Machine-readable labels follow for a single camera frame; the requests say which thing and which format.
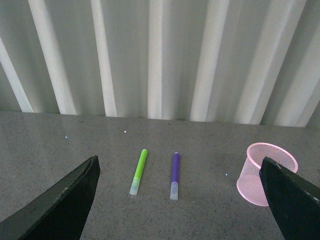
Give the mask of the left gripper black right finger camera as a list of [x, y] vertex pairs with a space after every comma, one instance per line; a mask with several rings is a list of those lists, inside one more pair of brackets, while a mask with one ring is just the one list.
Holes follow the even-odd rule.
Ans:
[[265, 157], [259, 170], [273, 217], [286, 240], [320, 238], [320, 188]]

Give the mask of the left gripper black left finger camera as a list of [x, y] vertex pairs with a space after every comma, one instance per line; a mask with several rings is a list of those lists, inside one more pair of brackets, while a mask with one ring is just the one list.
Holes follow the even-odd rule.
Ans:
[[100, 164], [92, 156], [0, 223], [2, 240], [78, 240], [91, 210]]

